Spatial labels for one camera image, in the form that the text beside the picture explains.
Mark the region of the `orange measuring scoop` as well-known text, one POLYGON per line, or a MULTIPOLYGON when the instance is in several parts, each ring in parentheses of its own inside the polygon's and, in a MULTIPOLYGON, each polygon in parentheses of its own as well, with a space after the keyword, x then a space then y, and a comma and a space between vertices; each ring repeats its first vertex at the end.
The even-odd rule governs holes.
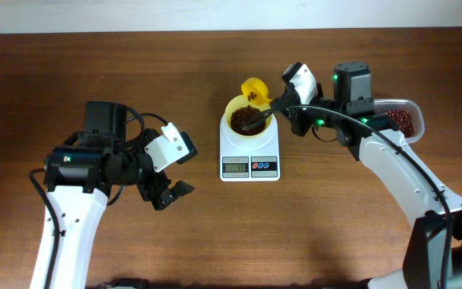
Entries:
POLYGON ((270 92, 266 84, 256 77, 248 78, 242 85, 241 91, 247 100, 255 105, 270 104, 270 92))

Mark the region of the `red beans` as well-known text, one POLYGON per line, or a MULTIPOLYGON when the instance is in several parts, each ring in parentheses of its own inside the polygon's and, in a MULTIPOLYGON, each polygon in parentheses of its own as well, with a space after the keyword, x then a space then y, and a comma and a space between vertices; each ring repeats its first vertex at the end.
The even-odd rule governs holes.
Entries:
POLYGON ((415 135, 412 117, 409 112, 405 110, 390 110, 387 111, 386 114, 397 123, 399 130, 406 138, 413 137, 415 135))

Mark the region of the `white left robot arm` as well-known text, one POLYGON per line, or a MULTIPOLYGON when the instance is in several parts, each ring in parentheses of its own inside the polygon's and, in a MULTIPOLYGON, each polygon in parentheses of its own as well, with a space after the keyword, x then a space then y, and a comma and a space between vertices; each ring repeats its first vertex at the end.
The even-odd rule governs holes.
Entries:
POLYGON ((194 188, 173 183, 165 169, 198 153, 186 132, 164 121, 161 130, 141 126, 128 139, 129 122, 144 123, 144 114, 123 104, 89 101, 83 130, 74 132, 47 156, 42 183, 29 178, 45 205, 43 234, 31 280, 33 288, 83 288, 95 234, 120 190, 134 186, 143 201, 164 210, 194 188))

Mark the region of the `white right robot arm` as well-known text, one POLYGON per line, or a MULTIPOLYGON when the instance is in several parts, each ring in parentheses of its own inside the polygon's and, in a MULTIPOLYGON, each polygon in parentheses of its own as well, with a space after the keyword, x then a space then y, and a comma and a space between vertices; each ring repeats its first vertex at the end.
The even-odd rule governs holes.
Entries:
POLYGON ((242 85, 246 99, 268 110, 245 123, 252 130, 275 112, 305 136, 320 127, 337 132, 340 145, 351 152, 385 185, 411 225, 403 265, 389 274, 365 279, 357 288, 462 288, 462 197, 450 190, 416 156, 400 126, 375 109, 371 72, 364 62, 334 67, 334 97, 324 98, 310 69, 290 65, 282 75, 285 91, 272 99, 260 80, 242 85))

